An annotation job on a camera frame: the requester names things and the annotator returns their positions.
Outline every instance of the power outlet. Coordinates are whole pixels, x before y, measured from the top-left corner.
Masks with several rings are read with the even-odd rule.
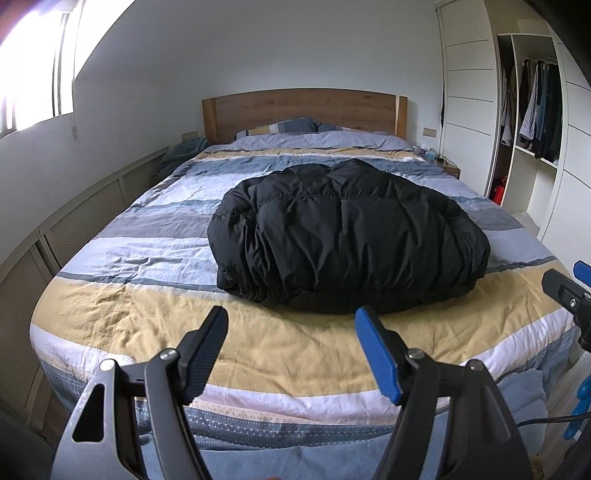
[[[194,132],[186,132],[181,135],[181,141],[186,142],[187,140],[192,140],[193,138],[197,138],[199,136],[199,132],[196,130]]]
[[[437,138],[437,130],[432,128],[423,128],[423,135],[425,137]]]

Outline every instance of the wooden headboard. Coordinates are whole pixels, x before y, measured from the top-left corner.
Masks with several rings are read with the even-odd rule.
[[[241,130],[310,116],[321,122],[368,132],[390,132],[406,140],[408,98],[332,88],[293,88],[237,93],[203,100],[207,139],[234,140]]]

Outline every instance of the black cable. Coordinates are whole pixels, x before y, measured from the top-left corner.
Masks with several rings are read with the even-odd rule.
[[[517,424],[517,428],[525,427],[526,425],[534,425],[538,423],[567,423],[571,421],[587,420],[591,418],[591,411],[582,413],[581,415],[567,415],[566,417],[548,417],[547,419],[531,419],[521,421]]]

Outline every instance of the black puffer jacket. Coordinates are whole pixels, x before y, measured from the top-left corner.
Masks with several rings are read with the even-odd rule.
[[[456,202],[361,160],[245,180],[224,195],[207,235],[219,288],[323,313],[464,295],[490,253]]]

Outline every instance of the wardrobe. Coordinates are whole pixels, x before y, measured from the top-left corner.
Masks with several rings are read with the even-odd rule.
[[[570,271],[591,262],[591,88],[523,0],[436,6],[444,66],[440,154]]]

